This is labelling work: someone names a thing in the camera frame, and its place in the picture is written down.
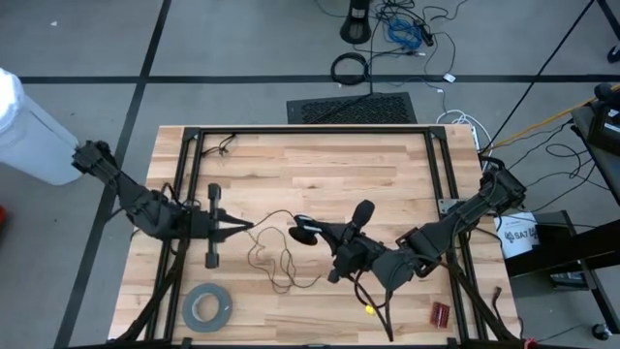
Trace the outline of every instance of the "white bucket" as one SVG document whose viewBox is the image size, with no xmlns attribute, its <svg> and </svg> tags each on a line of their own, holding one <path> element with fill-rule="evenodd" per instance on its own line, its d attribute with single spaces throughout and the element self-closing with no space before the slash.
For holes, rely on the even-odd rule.
<svg viewBox="0 0 620 349">
<path fill-rule="evenodd" d="M 0 162 L 53 185 L 78 179 L 72 165 L 78 139 L 23 93 L 0 69 Z"/>
</svg>

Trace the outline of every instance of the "red object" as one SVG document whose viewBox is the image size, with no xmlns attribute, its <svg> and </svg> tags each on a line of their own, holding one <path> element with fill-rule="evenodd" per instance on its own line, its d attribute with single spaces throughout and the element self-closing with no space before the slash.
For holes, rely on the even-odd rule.
<svg viewBox="0 0 620 349">
<path fill-rule="evenodd" d="M 445 329 L 448 327 L 448 318 L 450 317 L 450 307 L 448 305 L 433 302 L 433 309 L 430 312 L 430 323 L 437 328 Z"/>
</svg>

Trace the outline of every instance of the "butcher block tabletop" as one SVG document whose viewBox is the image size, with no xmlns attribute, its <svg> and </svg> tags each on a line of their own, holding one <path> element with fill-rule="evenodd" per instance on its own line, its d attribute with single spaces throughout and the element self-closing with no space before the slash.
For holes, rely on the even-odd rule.
<svg viewBox="0 0 620 349">
<path fill-rule="evenodd" d="M 165 182 L 173 183 L 184 127 L 159 129 L 147 187 L 159 190 Z M 447 125 L 446 131 L 458 193 L 469 198 L 478 193 L 481 178 L 471 131 L 464 125 Z M 227 136 L 207 135 L 203 149 L 217 146 Z M 192 142 L 181 199 L 187 196 L 194 146 Z M 344 223 L 351 220 L 356 205 L 367 199 L 376 208 L 363 231 L 390 247 L 412 228 L 438 220 L 422 134 L 238 134 L 227 149 L 223 156 L 216 151 L 201 160 L 196 199 L 204 209 L 208 209 L 209 183 L 222 187 L 221 208 L 252 222 L 286 209 Z M 444 192 L 448 193 L 439 143 L 435 143 L 435 151 Z M 195 344 L 387 344 L 379 319 L 356 299 L 354 285 L 346 279 L 337 284 L 327 282 L 332 257 L 326 243 L 307 246 L 296 242 L 288 235 L 294 224 L 289 214 L 276 213 L 261 226 L 227 239 L 218 245 L 220 267 L 215 270 L 204 267 L 207 242 L 193 239 L 183 271 L 173 341 L 187 336 Z M 480 227 L 495 232 L 491 218 L 483 218 Z M 269 271 L 275 267 L 274 281 L 286 286 L 290 279 L 280 269 L 285 244 L 293 256 L 295 284 L 302 287 L 274 286 L 264 270 L 248 263 Z M 159 240 L 142 232 L 132 239 L 110 338 L 125 332 L 150 298 L 161 246 Z M 506 326 L 518 335 L 520 327 L 498 240 L 474 230 L 470 248 L 480 293 L 490 304 L 495 287 L 503 289 L 497 305 Z M 228 290 L 232 316 L 218 332 L 195 333 L 185 325 L 180 311 L 185 296 L 206 282 Z M 365 273 L 360 283 L 376 302 L 383 302 L 385 290 L 372 273 Z M 471 303 L 462 295 L 469 336 L 476 337 Z M 160 307 L 156 338 L 163 336 L 168 301 L 167 296 Z M 450 306 L 445 329 L 430 324 L 434 301 Z M 205 303 L 201 314 L 211 311 L 208 299 Z M 449 274 L 443 268 L 425 278 L 414 277 L 400 287 L 390 308 L 396 344 L 446 344 L 447 337 L 458 338 Z"/>
</svg>

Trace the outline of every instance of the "gray duct tape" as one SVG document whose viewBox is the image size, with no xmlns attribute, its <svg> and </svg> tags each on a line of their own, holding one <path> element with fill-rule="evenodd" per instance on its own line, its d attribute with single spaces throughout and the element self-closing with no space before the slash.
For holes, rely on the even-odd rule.
<svg viewBox="0 0 620 349">
<path fill-rule="evenodd" d="M 198 313 L 198 305 L 208 295 L 217 298 L 219 307 L 213 319 L 204 321 Z M 183 303 L 183 320 L 190 330 L 197 333 L 212 333 L 220 330 L 229 322 L 232 313 L 233 300 L 231 295 L 224 288 L 213 283 L 196 286 L 187 295 Z"/>
</svg>

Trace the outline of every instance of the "white cable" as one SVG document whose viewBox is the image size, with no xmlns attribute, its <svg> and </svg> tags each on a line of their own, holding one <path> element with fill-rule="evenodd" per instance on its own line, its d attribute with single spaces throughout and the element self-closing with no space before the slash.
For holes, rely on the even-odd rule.
<svg viewBox="0 0 620 349">
<path fill-rule="evenodd" d="M 455 118 L 451 123 L 452 124 L 468 124 L 471 127 L 476 128 L 478 125 L 478 127 L 484 132 L 484 135 L 486 136 L 486 138 L 488 139 L 489 142 L 491 142 L 491 135 L 489 135 L 488 131 L 486 131 L 486 128 L 484 128 L 484 126 L 482 126 L 482 124 L 476 120 L 475 117 L 466 114 L 463 111 L 460 110 L 450 110 L 450 111 L 446 111 L 443 112 L 441 115 L 437 116 L 437 121 L 435 121 L 435 123 L 441 123 L 442 118 L 444 118 L 444 116 L 447 116 L 448 114 L 451 113 L 459 113 L 459 116 L 457 118 Z M 491 150 L 488 152 L 488 156 L 493 155 L 493 143 L 490 145 Z M 486 170 L 486 166 L 488 165 L 488 163 L 484 163 L 484 165 L 482 165 L 482 169 Z"/>
</svg>

